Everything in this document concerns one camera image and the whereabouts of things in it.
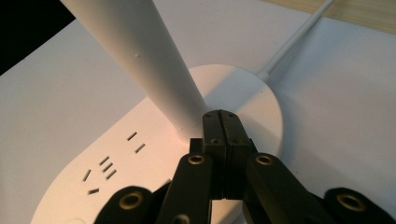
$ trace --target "wooden surface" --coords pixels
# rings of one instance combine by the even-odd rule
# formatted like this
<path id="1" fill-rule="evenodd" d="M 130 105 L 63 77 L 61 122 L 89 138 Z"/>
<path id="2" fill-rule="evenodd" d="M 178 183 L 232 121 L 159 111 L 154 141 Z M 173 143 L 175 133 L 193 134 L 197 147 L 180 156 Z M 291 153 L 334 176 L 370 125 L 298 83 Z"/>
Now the wooden surface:
<path id="1" fill-rule="evenodd" d="M 264 1 L 311 13 L 324 2 L 323 0 Z M 324 16 L 396 35 L 396 0 L 335 0 Z"/>

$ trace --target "white power strip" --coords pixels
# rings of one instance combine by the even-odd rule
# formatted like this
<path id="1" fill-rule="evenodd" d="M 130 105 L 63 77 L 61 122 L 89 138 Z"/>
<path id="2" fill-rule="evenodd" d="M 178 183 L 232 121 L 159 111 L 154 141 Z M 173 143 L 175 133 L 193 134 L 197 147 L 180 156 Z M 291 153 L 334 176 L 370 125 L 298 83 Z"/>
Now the white power strip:
<path id="1" fill-rule="evenodd" d="M 191 74 L 211 109 L 237 114 L 257 149 L 278 155 L 282 115 L 266 84 L 228 65 L 199 66 Z M 172 124 L 146 98 L 61 171 L 32 223 L 93 223 L 119 189 L 139 186 L 154 191 L 162 186 L 188 151 Z M 232 222 L 241 214 L 239 208 L 237 201 L 214 201 L 212 223 Z"/>

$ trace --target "dark background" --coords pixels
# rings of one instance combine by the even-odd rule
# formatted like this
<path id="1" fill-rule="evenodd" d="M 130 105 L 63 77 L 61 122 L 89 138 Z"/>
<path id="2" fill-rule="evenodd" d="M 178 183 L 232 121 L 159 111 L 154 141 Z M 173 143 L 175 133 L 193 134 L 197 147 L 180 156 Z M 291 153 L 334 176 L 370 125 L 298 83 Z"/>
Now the dark background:
<path id="1" fill-rule="evenodd" d="M 74 19 L 59 0 L 0 1 L 0 76 Z"/>

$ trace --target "white table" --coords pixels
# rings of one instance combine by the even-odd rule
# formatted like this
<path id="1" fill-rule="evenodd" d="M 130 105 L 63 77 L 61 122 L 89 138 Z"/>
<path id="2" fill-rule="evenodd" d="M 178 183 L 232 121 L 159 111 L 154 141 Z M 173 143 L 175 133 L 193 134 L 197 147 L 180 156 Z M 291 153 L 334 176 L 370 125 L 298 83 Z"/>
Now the white table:
<path id="1" fill-rule="evenodd" d="M 188 67 L 260 71 L 309 16 L 256 0 L 155 1 Z M 281 160 L 313 193 L 346 187 L 396 217 L 396 36 L 322 19 L 273 73 Z M 0 222 L 145 94 L 78 21 L 0 77 Z"/>

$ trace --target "white cable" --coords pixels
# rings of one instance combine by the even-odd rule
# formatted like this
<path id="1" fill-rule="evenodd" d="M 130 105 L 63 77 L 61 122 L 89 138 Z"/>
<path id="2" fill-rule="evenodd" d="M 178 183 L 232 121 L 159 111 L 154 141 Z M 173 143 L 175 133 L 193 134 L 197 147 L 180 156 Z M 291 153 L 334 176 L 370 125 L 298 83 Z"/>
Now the white cable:
<path id="1" fill-rule="evenodd" d="M 327 0 L 324 2 L 308 20 L 291 36 L 291 38 L 280 48 L 275 56 L 268 62 L 267 65 L 257 74 L 257 77 L 264 82 L 267 82 L 270 74 L 285 57 L 289 50 L 294 46 L 297 41 L 306 34 L 306 32 L 317 22 L 321 14 L 333 3 L 334 0 Z"/>

